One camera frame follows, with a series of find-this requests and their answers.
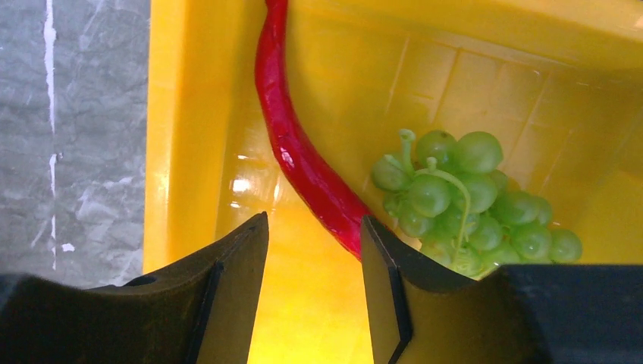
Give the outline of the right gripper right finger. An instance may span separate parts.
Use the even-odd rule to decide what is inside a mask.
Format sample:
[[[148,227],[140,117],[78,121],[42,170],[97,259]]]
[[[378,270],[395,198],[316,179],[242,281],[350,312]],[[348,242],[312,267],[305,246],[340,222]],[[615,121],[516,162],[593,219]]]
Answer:
[[[361,224],[376,363],[640,363],[639,265],[504,265],[476,281]]]

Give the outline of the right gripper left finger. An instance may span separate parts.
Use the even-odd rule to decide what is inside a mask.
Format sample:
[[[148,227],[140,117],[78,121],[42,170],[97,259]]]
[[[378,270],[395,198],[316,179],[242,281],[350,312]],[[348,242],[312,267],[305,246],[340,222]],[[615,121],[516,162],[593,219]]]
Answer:
[[[1,276],[3,363],[245,363],[268,217],[122,285],[80,289]]]

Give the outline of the yellow plastic tray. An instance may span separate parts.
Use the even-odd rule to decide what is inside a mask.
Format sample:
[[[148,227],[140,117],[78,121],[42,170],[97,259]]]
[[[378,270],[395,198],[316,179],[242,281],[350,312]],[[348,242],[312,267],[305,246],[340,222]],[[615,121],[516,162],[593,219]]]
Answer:
[[[143,270],[268,213],[251,363],[370,363],[362,269],[271,154],[254,86],[262,1],[153,1]],[[591,263],[642,261],[640,1],[291,1],[301,124],[384,216],[372,163],[401,128],[499,139]]]

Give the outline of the green toy grapes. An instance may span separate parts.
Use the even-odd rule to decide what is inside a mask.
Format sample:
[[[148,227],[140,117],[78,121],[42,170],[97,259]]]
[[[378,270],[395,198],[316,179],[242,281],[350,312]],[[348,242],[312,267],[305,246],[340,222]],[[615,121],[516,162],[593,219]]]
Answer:
[[[484,131],[399,132],[400,150],[372,166],[372,183],[398,229],[421,254],[479,279],[507,264],[579,261],[578,235],[554,224],[543,197],[510,186],[499,140]]]

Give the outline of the red toy chili pepper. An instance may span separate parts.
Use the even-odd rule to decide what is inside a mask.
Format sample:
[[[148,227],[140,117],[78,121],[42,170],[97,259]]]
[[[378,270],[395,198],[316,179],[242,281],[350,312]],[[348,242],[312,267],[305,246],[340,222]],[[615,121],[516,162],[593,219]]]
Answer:
[[[290,97],[286,70],[288,3],[267,1],[256,49],[254,83],[271,151],[311,213],[357,260],[361,222],[370,209],[322,158],[304,131]]]

